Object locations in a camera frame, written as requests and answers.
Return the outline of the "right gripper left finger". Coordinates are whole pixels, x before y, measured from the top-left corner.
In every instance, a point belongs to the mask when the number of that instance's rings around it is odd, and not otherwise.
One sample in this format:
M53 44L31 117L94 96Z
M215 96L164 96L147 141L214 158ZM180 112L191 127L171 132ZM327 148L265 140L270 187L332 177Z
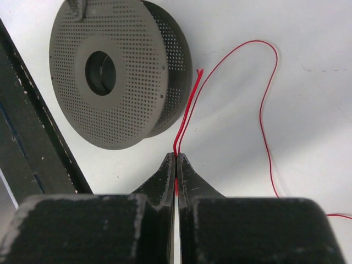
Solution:
M127 195L25 200L1 241L1 263L173 263L175 157Z

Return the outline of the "dark grey perforated spool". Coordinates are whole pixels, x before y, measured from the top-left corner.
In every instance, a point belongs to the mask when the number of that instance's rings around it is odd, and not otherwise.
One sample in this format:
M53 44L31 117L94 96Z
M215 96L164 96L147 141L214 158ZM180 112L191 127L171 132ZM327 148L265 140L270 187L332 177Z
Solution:
M193 83L180 26L149 1L64 1L51 32L49 69L69 124L107 150L169 129Z

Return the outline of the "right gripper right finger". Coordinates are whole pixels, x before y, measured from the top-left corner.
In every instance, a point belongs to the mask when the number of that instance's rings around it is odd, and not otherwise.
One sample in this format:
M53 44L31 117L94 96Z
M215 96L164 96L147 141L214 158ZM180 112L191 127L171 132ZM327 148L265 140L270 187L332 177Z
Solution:
M322 208L303 198L225 197L177 158L182 263L344 263Z

